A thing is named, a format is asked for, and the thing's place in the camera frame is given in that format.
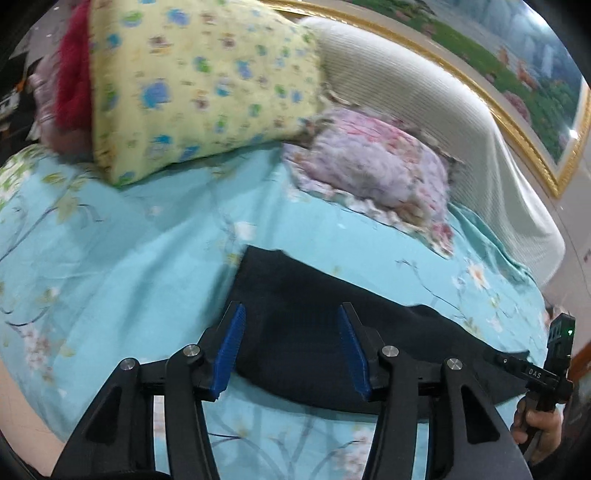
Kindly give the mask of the right hand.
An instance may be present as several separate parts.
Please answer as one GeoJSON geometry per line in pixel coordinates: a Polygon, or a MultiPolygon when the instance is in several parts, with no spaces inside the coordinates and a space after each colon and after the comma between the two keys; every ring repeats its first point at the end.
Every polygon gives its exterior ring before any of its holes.
{"type": "Polygon", "coordinates": [[[558,408],[551,412],[538,411],[528,406],[528,398],[523,397],[517,403],[513,423],[510,431],[514,441],[518,445],[526,443],[529,439],[529,428],[536,429],[540,435],[536,448],[532,451],[529,463],[536,465],[554,451],[561,443],[562,437],[562,411],[558,408]]]}

